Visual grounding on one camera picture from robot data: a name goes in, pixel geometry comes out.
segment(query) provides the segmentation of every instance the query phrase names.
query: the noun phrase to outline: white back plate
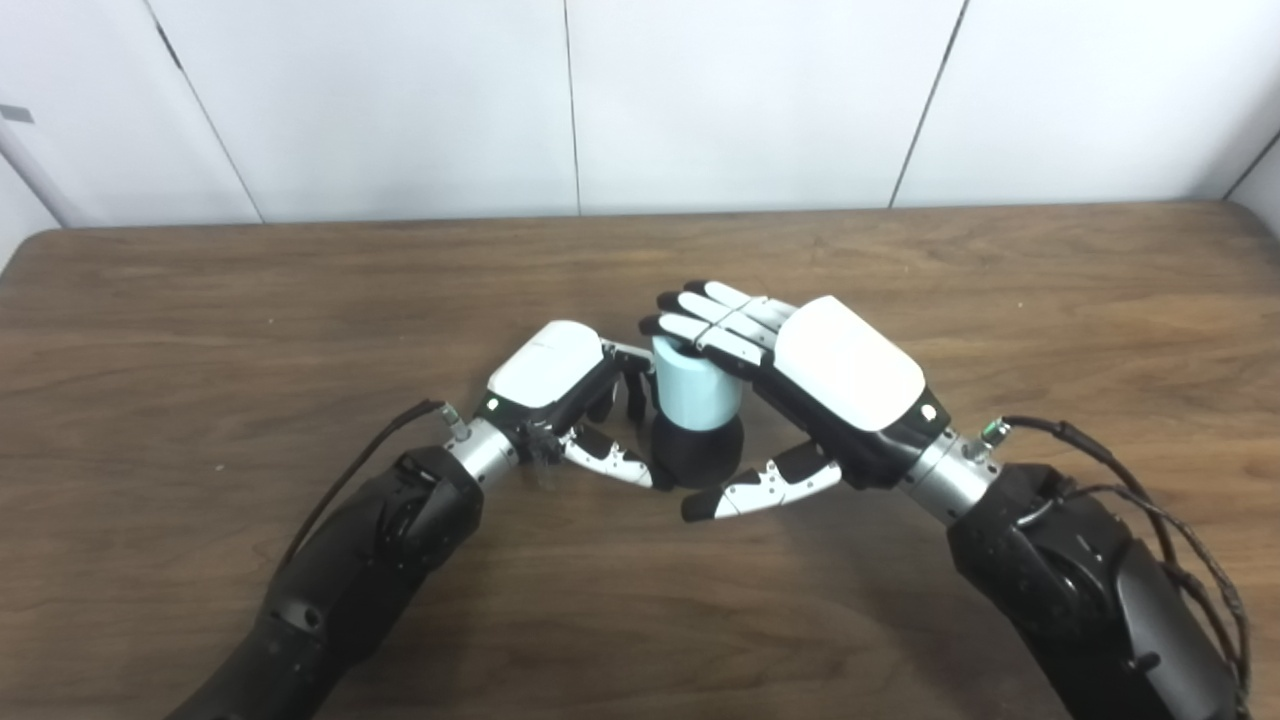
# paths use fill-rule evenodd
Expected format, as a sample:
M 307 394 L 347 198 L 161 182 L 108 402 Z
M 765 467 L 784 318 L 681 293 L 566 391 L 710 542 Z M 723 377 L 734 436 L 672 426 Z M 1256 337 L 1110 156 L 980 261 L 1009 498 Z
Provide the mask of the white back plate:
M 915 360 L 829 295 L 787 319 L 773 352 L 780 373 L 860 430 L 883 429 L 924 391 Z
M 552 320 L 489 375 L 489 391 L 536 410 L 564 397 L 602 360 L 595 331 L 572 320 Z

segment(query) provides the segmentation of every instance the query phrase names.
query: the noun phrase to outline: silver wrist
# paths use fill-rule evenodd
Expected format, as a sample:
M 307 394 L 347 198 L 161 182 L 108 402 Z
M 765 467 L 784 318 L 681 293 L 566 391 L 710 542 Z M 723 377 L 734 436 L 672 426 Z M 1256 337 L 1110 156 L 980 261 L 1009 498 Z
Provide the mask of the silver wrist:
M 520 465 L 516 447 L 488 420 L 476 418 L 466 428 L 468 432 L 456 433 L 444 450 L 457 459 L 481 488 L 488 489 L 498 478 Z
M 982 500 L 1001 470 L 1001 464 L 987 455 L 966 457 L 966 446 L 972 446 L 969 438 L 947 428 L 899 483 L 911 500 L 947 527 Z

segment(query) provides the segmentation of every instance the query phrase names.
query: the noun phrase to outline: wooden table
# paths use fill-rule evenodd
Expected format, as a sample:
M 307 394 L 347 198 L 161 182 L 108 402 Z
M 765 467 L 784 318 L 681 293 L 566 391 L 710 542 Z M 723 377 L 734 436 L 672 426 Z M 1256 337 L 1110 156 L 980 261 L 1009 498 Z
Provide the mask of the wooden table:
M 1025 411 L 1108 442 L 1239 582 L 1280 716 L 1280 245 L 1233 205 L 1151 204 L 42 234 L 0 278 L 0 717 L 163 716 L 390 416 L 475 402 L 553 318 L 639 342 L 698 277 L 838 295 L 964 430 Z M 748 460 L 799 438 L 744 416 Z M 1005 456 L 1106 479 L 1038 438 Z M 677 506 L 509 477 L 323 716 L 1065 717 L 905 496 Z

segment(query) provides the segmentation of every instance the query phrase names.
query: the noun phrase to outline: light blue cylinder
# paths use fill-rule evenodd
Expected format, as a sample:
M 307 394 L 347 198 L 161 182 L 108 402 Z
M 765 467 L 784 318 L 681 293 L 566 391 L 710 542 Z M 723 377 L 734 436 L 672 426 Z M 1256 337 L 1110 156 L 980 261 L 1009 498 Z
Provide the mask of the light blue cylinder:
M 668 420 L 686 430 L 705 432 L 723 427 L 737 415 L 742 380 L 703 357 L 682 355 L 663 336 L 653 338 L 658 373 L 658 407 Z

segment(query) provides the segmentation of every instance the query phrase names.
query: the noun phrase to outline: black robot forearm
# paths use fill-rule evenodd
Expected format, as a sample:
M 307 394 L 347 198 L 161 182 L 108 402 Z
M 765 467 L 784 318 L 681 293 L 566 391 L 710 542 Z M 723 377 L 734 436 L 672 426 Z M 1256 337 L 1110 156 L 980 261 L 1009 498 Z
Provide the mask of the black robot forearm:
M 406 452 L 315 530 L 271 580 L 248 637 L 169 720 L 311 717 L 475 532 L 483 506 L 448 451 Z
M 947 529 L 1080 720 L 1234 720 L 1235 679 L 1147 546 L 1047 465 L 1006 465 Z

